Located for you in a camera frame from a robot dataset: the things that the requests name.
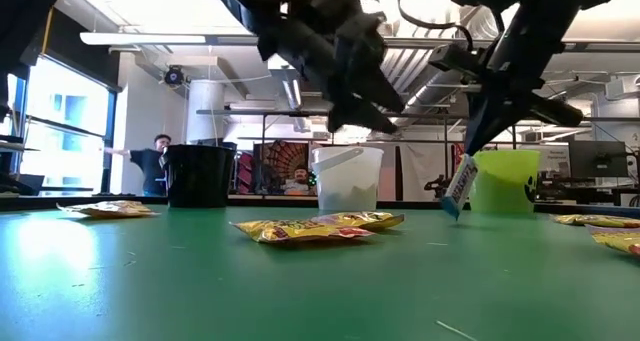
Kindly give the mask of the black office monitor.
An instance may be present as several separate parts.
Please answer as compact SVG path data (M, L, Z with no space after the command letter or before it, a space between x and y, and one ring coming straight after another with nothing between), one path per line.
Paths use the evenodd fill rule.
M627 151L619 141L570 141L573 178L627 177Z

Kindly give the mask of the green plastic bucket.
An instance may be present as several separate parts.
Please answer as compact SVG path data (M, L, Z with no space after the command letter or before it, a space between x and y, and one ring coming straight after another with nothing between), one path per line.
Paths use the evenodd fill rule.
M492 150L475 154L478 174L469 196L473 212L528 215L534 212L540 152Z

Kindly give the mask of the white round column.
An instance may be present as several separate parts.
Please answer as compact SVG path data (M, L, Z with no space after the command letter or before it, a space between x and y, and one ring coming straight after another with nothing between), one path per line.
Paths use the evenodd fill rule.
M225 106L225 87L212 80L193 80L190 83L185 141L217 144L225 135L223 115L214 114Z

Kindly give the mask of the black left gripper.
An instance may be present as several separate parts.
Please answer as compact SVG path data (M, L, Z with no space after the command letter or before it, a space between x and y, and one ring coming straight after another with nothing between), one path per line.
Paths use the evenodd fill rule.
M332 104L329 132L345 125L397 131L378 109L404 110L380 69L386 52L380 23L360 0L249 0L249 31L261 58L279 55L321 90Z

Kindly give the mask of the black pipe rack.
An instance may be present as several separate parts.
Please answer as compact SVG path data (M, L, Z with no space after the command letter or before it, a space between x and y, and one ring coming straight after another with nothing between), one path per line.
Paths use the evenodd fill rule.
M468 118L461 114L427 113L390 116L398 126L393 135L383 135L359 126L344 126L336 132L326 128L327 114L321 111L222 110L224 140L255 144L283 140L325 145L382 143L462 144ZM508 145L563 146L573 135L603 134L606 139L621 141L612 132L615 127L630 126L640 131L640 117L588 117L577 126L555 126L535 119L522 120L504 130L489 143Z

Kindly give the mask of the person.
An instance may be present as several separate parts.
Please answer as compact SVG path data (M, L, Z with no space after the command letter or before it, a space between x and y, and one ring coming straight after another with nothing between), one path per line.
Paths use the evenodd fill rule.
M160 157L164 149L171 144L171 137L159 134L154 138L154 148L139 150L114 149L104 147L103 152L128 157L143 173L143 195L149 197L164 197L166 195L165 173L160 166Z

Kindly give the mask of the white wall sign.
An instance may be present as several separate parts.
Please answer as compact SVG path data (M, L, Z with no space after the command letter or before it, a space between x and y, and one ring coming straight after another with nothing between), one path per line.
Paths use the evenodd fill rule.
M544 146L539 149L540 162L538 170L547 174L569 177L570 158L567 146Z

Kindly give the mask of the black ceiling spotlight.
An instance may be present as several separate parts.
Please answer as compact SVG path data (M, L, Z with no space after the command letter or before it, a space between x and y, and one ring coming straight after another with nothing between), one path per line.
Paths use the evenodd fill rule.
M179 65L170 65L164 74L164 83L170 86L180 86L184 83L184 73Z

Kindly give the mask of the white plastic bucket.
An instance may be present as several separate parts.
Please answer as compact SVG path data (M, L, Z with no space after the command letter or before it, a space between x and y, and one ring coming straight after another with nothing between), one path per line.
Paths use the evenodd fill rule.
M363 146L330 146L312 151L322 212L374 211L384 151Z

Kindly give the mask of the white blue candy bar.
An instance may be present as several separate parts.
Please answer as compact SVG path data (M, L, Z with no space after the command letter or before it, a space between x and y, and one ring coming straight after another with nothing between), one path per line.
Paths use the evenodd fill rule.
M478 167L474 158L468 154L464 154L459 168L441 199L443 210L455 220L459 218L467 202L471 186L477 174Z

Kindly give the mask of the black plastic bucket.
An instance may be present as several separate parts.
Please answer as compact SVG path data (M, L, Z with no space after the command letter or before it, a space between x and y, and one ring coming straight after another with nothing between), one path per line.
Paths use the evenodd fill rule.
M160 157L172 208L223 208L228 202L235 151L206 145L171 145Z

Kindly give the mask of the colourful wall poster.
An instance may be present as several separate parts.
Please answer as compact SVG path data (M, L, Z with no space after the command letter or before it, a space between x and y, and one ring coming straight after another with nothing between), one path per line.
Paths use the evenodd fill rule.
M236 158L237 194L315 196L309 144L276 140L258 143Z

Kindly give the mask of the white hanging banner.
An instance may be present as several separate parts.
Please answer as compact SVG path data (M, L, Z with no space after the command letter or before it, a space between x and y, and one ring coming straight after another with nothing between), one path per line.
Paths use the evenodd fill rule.
M445 174L445 146L443 144L403 143L400 145L403 200L410 202L435 201L434 191L424 186Z

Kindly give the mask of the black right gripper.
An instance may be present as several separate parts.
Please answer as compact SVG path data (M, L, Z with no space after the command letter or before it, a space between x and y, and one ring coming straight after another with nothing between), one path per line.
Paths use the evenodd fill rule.
M562 126L577 126L579 110L545 99L542 73L565 50L562 38L579 7L571 3L523 2L500 38L479 56L457 44L435 49L430 64L455 70L475 85L466 94L469 119L465 153L473 156L517 121L534 116Z

